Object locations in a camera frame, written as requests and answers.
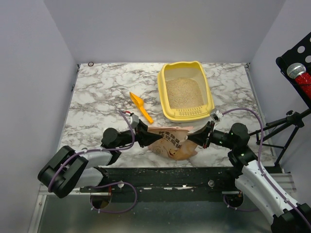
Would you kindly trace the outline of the pink cat litter bag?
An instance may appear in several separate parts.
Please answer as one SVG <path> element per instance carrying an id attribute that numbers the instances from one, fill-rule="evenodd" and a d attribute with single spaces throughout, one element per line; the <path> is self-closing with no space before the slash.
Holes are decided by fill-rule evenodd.
<path id="1" fill-rule="evenodd" d="M 149 133 L 162 136 L 148 146 L 153 153 L 176 161 L 187 160 L 197 154 L 197 144 L 188 140 L 193 127 L 150 127 Z"/>

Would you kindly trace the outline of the orange plastic scoop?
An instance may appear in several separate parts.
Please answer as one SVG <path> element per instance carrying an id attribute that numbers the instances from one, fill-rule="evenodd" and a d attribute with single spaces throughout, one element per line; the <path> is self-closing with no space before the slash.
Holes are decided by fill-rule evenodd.
<path id="1" fill-rule="evenodd" d="M 140 110 L 142 115 L 145 117 L 145 119 L 150 123 L 153 124 L 153 119 L 150 117 L 150 115 L 147 113 L 147 111 L 144 108 L 144 101 L 142 98 L 138 97 L 132 92 L 129 92 L 130 99 L 135 104 L 135 106 Z"/>

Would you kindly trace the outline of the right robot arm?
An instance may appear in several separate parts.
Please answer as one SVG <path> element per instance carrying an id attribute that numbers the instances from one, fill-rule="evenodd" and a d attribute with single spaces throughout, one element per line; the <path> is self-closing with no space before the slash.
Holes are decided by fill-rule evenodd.
<path id="1" fill-rule="evenodd" d="M 229 160 L 238 174 L 224 177 L 224 186 L 236 188 L 247 196 L 266 217 L 274 233 L 309 233 L 311 231 L 311 208 L 300 204 L 268 173 L 259 157 L 249 148 L 248 129 L 235 123 L 228 133 L 214 129 L 209 121 L 202 129 L 188 135 L 188 140 L 207 148 L 215 144 L 228 148 Z"/>

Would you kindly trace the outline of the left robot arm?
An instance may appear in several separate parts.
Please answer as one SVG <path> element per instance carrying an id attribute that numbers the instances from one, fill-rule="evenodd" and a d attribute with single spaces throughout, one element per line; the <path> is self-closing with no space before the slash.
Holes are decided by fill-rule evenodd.
<path id="1" fill-rule="evenodd" d="M 107 188 L 108 180 L 97 167 L 114 164 L 121 152 L 130 149 L 136 142 L 143 148 L 161 138 L 157 133 L 148 132 L 148 127 L 142 121 L 135 128 L 123 132 L 107 128 L 98 149 L 76 152 L 70 146 L 63 146 L 44 165 L 37 178 L 50 193 L 59 198 L 66 197 L 75 188 L 85 186 L 102 192 Z"/>

